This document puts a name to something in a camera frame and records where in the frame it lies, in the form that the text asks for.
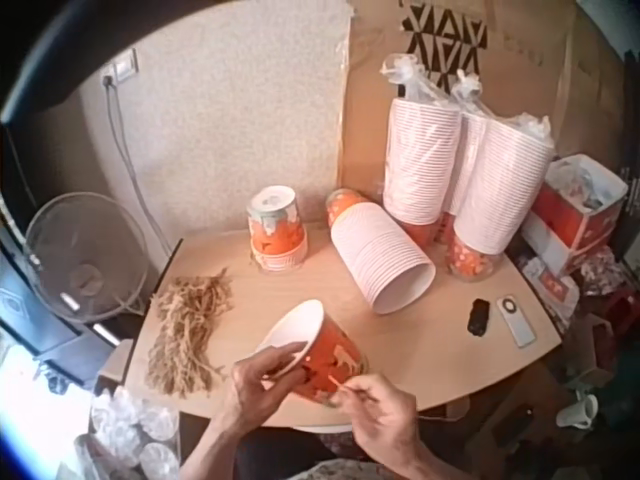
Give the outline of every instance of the wrist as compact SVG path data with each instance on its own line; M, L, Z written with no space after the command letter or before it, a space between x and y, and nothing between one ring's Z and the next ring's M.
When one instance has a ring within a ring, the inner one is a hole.
M422 443L416 446L416 454L404 472L399 472L408 480L429 480L433 478L431 468L433 454Z
M238 443L245 433L237 416L221 413L211 419L204 436L213 441Z

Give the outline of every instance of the wooden table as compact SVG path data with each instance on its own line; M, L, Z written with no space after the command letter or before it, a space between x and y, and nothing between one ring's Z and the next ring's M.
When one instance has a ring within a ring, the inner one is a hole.
M250 355L269 329L303 300L318 298L331 316L368 357L372 371L387 375L412 392L419 409L442 405L492 385L539 359L560 343L555 328L534 293L510 261L480 283L463 283L447 273L444 250L428 252L438 268L428 292L409 307L378 316L365 303L347 268L331 244L328 231L309 227L309 257L299 269L269 274L252 261L248 232L201 234L185 239L159 286L172 277L215 275L228 267L234 308L214 331L208 356L225 372ZM514 295L529 319L537 340L519 349L495 301ZM473 301L492 302L482 338L467 332ZM168 397L145 385L147 353L159 331L152 305L135 346L125 386L134 394L211 417L219 389L187 399ZM270 426L331 426L348 423L338 411L290 395L269 420Z

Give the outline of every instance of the remote control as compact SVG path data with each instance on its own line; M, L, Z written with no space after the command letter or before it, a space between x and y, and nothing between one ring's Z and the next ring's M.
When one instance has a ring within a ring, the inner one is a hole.
M498 310L502 313L516 345L523 348L536 341L536 334L511 295L498 299Z

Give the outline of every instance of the finger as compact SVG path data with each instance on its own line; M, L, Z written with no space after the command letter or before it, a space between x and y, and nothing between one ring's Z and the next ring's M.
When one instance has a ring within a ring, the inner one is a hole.
M307 378L302 368L295 368L279 378L264 394L264 401L271 406L280 406L294 388L302 385Z
M276 368L287 357L301 351L305 345L306 342L293 342L282 347L267 347L247 358L245 362L252 374L257 375L257 378L262 378L264 374Z
M377 373L352 377L344 382L344 386L356 392L366 393L378 402L393 401L402 393L386 377Z
M373 437L376 431L376 420L371 416L358 395L349 389L342 389L340 393L340 410L349 415L353 428L368 437Z
M281 359L278 365L276 365L274 368L270 369L268 372L265 373L265 377L266 377L265 380L268 380L269 377L273 377L281 370L284 370L284 368L287 365L289 365L291 362L293 362L295 359L296 359L295 355L288 355L286 358Z
M369 403L376 404L377 411L388 414L415 414L415 397L396 388L382 375L354 377L347 380L344 387L359 392Z

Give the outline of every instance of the stacked white cups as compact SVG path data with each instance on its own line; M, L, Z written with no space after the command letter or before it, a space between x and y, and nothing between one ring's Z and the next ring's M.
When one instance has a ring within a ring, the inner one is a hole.
M444 203L447 213L457 215L462 206L488 121L488 117L482 113L462 112L460 144Z
M460 121L460 109L451 103L393 100L384 185L384 207L393 217L411 225L438 221Z
M435 277L429 257L374 203L358 203L340 215L331 239L376 313L409 305Z
M454 222L458 238L483 254L507 247L524 220L554 155L553 143L488 120L464 201Z

